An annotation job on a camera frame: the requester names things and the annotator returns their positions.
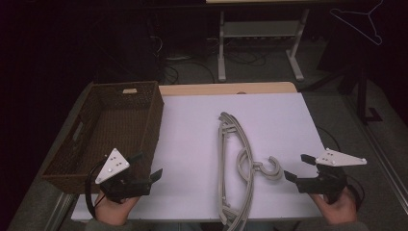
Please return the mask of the white sheet mat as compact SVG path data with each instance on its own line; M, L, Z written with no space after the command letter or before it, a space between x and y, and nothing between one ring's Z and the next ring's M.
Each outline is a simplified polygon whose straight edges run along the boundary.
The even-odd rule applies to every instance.
M152 171L162 178L140 199L129 219L146 221L219 221L218 117L233 115L247 135L255 162L273 169L269 156L300 177L317 175L300 154L319 156L323 145L300 93L165 96L165 107ZM246 184L236 158L242 145L235 134L226 141L227 201L239 209ZM285 177L270 181L255 173L249 219L318 218L310 197Z

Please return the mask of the black floor stand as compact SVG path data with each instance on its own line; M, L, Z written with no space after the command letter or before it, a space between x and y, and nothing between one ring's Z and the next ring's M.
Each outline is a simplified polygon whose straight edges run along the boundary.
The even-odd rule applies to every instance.
M314 84L299 89L299 91L315 91L335 79L342 77L342 81L338 85L337 91L341 95L350 95L354 88L357 88L356 114L361 122L367 125L369 122L382 121L380 114L374 108L367 106L368 76L365 67L366 62L364 61L362 52L357 51L349 64L346 64L344 67L321 80L316 81Z

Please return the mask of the white metal desk frame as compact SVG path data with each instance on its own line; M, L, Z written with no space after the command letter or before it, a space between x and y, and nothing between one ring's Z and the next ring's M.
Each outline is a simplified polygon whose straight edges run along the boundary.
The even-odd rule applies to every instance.
M296 52L306 27L310 10L305 9L298 20L280 21L238 21L224 20L224 12L220 13L217 74L220 82L226 81L226 69L224 58L224 40L237 38L294 38L293 46L286 51L286 55L293 71L295 80L302 82L304 76L296 60Z

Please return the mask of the metal floor rail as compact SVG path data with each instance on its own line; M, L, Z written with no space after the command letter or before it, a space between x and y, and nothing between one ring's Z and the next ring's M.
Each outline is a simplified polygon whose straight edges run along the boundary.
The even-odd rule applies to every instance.
M370 100L366 119L357 115L357 104L352 97L345 96L344 103L369 143L374 160L399 206L408 216L408 127L386 99Z

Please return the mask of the person's right hand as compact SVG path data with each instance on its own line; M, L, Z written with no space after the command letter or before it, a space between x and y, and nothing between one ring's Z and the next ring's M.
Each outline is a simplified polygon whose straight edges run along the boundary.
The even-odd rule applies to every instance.
M343 189L339 199L333 204L328 204L319 194L310 194L310 197L330 225L355 222L357 220L354 196L348 188Z

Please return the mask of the person's left hand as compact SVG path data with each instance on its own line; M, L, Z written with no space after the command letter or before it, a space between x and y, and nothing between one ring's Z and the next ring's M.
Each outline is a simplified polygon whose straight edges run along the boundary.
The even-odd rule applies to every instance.
M100 192L94 205L97 220L114 225L124 225L132 209L139 202L138 197L124 199L121 203L109 200L103 192Z

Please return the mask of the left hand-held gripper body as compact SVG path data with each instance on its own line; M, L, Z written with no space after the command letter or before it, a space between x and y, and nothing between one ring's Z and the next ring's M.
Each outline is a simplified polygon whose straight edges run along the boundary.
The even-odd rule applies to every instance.
M125 198L150 194L150 179L138 180L131 172L132 164L126 158L114 148L95 179L100 190L116 203Z

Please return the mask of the brown woven basket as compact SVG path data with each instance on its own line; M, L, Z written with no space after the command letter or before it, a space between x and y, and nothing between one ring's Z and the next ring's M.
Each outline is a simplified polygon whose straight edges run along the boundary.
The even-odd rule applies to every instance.
M131 170L136 179L147 179L163 109L154 81L90 84L42 178L64 193L83 193L89 171L117 149L125 157L140 153Z

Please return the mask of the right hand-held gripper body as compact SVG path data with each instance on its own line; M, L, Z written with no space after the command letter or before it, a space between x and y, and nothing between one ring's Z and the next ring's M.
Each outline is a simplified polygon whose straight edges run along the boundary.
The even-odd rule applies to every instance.
M365 158L354 157L326 148L316 158L315 167L318 175L313 178L297 177L296 186L300 193L315 193L327 196L328 203L335 203L344 188L348 188L355 196L356 203L361 204L365 198L364 188L359 182L360 190L348 183L349 176L344 172L344 167L363 166L367 163Z

